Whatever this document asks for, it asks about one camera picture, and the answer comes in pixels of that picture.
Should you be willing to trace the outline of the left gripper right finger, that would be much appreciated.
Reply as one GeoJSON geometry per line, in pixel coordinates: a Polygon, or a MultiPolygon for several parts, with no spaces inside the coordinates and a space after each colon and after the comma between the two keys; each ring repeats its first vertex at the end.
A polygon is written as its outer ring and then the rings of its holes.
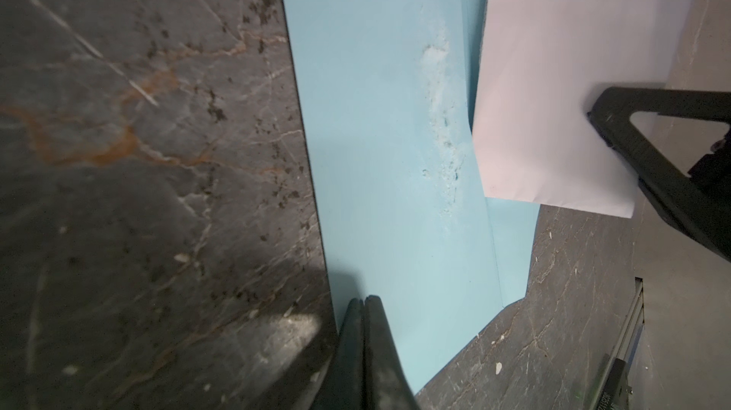
{"type": "Polygon", "coordinates": [[[382,300],[365,299],[365,408],[419,409],[401,366],[382,300]]]}

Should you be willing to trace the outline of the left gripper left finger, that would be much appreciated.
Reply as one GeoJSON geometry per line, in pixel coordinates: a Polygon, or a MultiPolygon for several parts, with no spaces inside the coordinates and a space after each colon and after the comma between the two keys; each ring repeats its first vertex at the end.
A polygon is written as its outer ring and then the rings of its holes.
{"type": "Polygon", "coordinates": [[[365,408],[365,346],[364,303],[353,299],[348,304],[339,343],[311,409],[365,408]]]}

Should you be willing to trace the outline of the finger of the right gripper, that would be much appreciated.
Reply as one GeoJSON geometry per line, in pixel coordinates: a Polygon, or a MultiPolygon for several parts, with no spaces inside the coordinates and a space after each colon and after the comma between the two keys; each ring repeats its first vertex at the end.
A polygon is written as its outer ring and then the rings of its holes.
{"type": "Polygon", "coordinates": [[[631,124],[637,112],[730,124],[730,94],[611,86],[587,113],[607,146],[638,174],[639,188],[660,217],[729,261],[730,134],[683,174],[631,124]]]}

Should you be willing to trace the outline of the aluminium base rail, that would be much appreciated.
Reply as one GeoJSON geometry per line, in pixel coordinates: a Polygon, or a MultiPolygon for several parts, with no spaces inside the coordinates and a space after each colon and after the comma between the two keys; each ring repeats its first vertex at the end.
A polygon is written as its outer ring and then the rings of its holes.
{"type": "Polygon", "coordinates": [[[635,294],[622,322],[618,340],[603,360],[587,409],[630,409],[633,364],[645,330],[645,283],[635,278],[635,294]]]}

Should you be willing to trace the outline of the white letter paper blue border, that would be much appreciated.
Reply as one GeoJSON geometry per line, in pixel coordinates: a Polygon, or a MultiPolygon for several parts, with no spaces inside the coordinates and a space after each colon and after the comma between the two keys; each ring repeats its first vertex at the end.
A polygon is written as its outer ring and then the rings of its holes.
{"type": "Polygon", "coordinates": [[[588,112],[661,88],[693,0],[487,0],[473,141],[485,196],[619,218],[636,174],[588,112]]]}

